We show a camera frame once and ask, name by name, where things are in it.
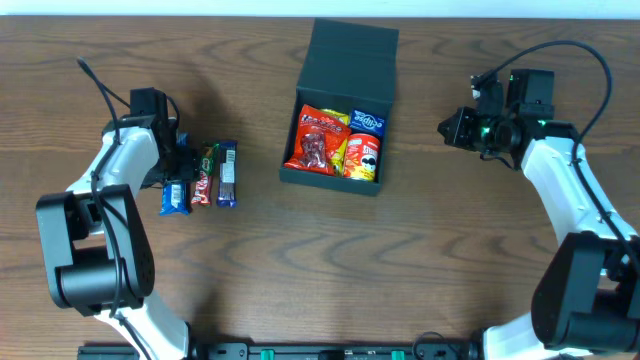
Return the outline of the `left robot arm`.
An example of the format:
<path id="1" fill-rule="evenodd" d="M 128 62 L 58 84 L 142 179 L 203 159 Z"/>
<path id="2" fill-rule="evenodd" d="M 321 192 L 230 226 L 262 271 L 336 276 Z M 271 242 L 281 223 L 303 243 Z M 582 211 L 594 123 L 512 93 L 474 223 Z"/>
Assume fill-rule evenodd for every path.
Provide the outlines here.
<path id="1" fill-rule="evenodd" d="M 86 172 L 36 204 L 53 302 L 112 326 L 142 359 L 187 359 L 192 350 L 188 323 L 154 289 L 154 259 L 135 202 L 142 189 L 196 177 L 197 154 L 178 142 L 174 107 L 160 90 L 132 90 L 128 114 L 105 126 Z"/>

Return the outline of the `red KitKat bar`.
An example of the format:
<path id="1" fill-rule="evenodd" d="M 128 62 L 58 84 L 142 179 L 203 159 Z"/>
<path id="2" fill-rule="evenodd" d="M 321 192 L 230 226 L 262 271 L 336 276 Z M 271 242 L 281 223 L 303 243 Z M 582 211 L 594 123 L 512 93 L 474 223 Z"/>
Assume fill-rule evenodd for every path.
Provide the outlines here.
<path id="1" fill-rule="evenodd" d="M 213 173 L 216 165 L 218 152 L 217 143 L 205 143 L 202 147 L 202 154 L 198 169 L 198 179 L 194 185 L 192 204 L 210 207 L 212 205 L 211 189 L 213 183 Z"/>

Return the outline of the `blue Eclipse mint tin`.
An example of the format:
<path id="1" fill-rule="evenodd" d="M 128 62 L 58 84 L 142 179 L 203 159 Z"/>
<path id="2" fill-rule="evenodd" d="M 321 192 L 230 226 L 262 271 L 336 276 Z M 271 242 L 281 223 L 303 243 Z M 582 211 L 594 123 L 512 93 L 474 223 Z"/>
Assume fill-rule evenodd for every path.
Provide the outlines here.
<path id="1" fill-rule="evenodd" d="M 350 115 L 349 127 L 353 132 L 366 133 L 377 138 L 383 138 L 386 120 L 368 112 L 353 109 Z"/>

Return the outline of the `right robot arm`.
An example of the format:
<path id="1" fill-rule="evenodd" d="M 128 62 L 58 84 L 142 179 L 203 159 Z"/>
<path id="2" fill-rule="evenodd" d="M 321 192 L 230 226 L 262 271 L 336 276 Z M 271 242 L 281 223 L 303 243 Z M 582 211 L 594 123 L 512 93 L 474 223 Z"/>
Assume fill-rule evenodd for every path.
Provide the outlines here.
<path id="1" fill-rule="evenodd" d="M 509 166 L 533 184 L 559 248 L 529 313 L 481 334 L 483 359 L 558 359 L 639 350 L 639 236 L 593 175 L 573 124 L 554 117 L 554 74 L 516 69 L 504 88 L 474 76 L 476 106 L 438 126 L 447 145 Z"/>

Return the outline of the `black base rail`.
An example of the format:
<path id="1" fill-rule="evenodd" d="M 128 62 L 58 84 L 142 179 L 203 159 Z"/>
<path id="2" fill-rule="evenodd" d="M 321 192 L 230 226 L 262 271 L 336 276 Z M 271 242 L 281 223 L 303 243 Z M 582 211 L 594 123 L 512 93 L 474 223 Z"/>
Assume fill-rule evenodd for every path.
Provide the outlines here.
<path id="1" fill-rule="evenodd" d="M 198 345 L 185 359 L 203 360 L 480 360 L 474 342 L 428 340 L 417 345 Z"/>

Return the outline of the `black gift box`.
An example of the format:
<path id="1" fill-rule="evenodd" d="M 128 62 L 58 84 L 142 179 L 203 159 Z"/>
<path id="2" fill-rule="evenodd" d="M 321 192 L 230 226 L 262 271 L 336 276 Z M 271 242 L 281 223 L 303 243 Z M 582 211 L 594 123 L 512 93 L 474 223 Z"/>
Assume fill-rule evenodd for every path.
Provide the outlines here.
<path id="1" fill-rule="evenodd" d="M 347 193 L 376 196 L 384 173 L 386 138 L 396 86 L 399 31 L 327 19 L 314 21 L 306 58 L 296 85 L 282 160 L 294 154 L 302 108 L 358 110 L 384 120 L 375 178 L 371 182 L 326 176 L 281 166 L 280 180 Z"/>

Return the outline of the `red Hacks candy bag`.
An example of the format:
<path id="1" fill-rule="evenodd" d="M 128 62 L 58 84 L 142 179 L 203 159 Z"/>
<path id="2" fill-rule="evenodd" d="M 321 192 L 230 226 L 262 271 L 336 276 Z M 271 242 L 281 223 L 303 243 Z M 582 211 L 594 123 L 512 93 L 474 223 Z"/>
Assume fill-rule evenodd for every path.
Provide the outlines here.
<path id="1" fill-rule="evenodd" d="M 351 135 L 351 129 L 337 119 L 309 105 L 304 105 L 298 118 L 298 127 L 292 156 L 285 168 L 335 176 L 331 152 L 339 142 Z"/>

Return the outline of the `yellow Hacks candy bag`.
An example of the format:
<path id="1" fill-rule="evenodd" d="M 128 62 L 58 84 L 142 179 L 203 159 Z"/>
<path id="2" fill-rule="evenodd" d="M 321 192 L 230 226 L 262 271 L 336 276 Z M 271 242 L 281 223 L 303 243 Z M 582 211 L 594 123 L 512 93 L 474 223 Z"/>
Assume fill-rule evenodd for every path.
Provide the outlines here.
<path id="1" fill-rule="evenodd" d="M 337 119 L 339 122 L 344 124 L 346 127 L 349 126 L 351 122 L 351 117 L 346 113 L 341 113 L 332 109 L 324 108 L 322 112 Z M 335 149 L 331 152 L 331 164 L 334 171 L 334 175 L 337 177 L 341 177 L 343 173 L 343 163 L 344 163 L 344 155 L 346 151 L 346 140 L 344 137 L 339 144 L 335 147 Z"/>

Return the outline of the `red Pringles can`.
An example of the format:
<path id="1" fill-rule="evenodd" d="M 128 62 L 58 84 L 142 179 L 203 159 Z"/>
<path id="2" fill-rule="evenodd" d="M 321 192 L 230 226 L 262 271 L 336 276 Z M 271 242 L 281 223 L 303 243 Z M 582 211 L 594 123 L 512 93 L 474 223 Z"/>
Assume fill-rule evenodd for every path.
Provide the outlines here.
<path id="1" fill-rule="evenodd" d="M 378 164 L 380 141 L 373 135 L 355 133 L 348 137 L 343 176 L 352 180 L 373 182 Z"/>

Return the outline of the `dark blue chocolate bar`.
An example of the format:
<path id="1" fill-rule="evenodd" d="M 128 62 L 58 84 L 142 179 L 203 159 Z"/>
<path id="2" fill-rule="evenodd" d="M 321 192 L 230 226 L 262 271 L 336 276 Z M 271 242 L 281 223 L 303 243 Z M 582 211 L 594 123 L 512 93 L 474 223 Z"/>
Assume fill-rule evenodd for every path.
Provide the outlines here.
<path id="1" fill-rule="evenodd" d="M 237 141 L 221 141 L 218 147 L 219 185 L 216 203 L 219 207 L 234 208 L 236 197 Z"/>

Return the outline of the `blue snack bar wrapper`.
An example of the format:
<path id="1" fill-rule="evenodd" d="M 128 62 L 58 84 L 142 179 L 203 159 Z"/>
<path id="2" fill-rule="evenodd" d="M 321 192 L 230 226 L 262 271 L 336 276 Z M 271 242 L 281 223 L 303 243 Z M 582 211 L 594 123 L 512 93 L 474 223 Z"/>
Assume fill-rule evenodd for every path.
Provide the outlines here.
<path id="1" fill-rule="evenodd" d="M 168 216 L 172 214 L 190 214 L 190 206 L 188 205 L 188 196 L 190 190 L 190 182 L 181 180 L 179 182 L 167 183 L 162 188 L 162 204 L 159 212 L 160 216 Z"/>

